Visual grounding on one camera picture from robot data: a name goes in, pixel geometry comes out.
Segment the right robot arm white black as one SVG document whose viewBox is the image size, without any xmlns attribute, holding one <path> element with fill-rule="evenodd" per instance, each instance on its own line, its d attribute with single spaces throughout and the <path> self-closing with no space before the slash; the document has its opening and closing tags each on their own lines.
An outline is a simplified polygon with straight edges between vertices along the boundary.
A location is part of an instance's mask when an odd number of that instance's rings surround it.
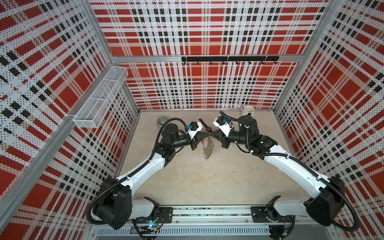
<svg viewBox="0 0 384 240">
<path fill-rule="evenodd" d="M 272 208 L 281 216 L 310 217 L 322 226 L 334 225 L 347 231 L 356 232 L 360 228 L 357 211 L 345 195 L 345 183 L 339 177 L 328 177 L 305 165 L 289 154 L 275 140 L 261 135 L 257 121 L 251 116 L 238 119 L 220 112 L 213 124 L 216 131 L 211 136 L 219 140 L 222 147 L 231 143 L 244 145 L 244 153 L 259 157 L 275 166 L 299 184 L 309 195 L 302 200 L 277 198 Z"/>
</svg>

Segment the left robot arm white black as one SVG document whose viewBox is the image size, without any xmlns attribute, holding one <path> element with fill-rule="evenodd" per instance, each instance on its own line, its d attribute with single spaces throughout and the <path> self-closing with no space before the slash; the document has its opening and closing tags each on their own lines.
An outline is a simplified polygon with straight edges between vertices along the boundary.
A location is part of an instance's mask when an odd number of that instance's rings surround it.
<svg viewBox="0 0 384 240">
<path fill-rule="evenodd" d="M 151 154 L 133 170 L 116 179 L 102 182 L 98 195 L 86 212 L 86 219 L 93 225 L 109 225 L 115 230 L 126 222 L 148 219 L 155 222 L 160 205 L 151 198 L 134 199 L 136 191 L 152 175 L 165 168 L 178 150 L 190 146 L 192 150 L 210 134 L 203 131 L 201 122 L 189 125 L 179 118 L 171 118 L 161 126 Z"/>
</svg>

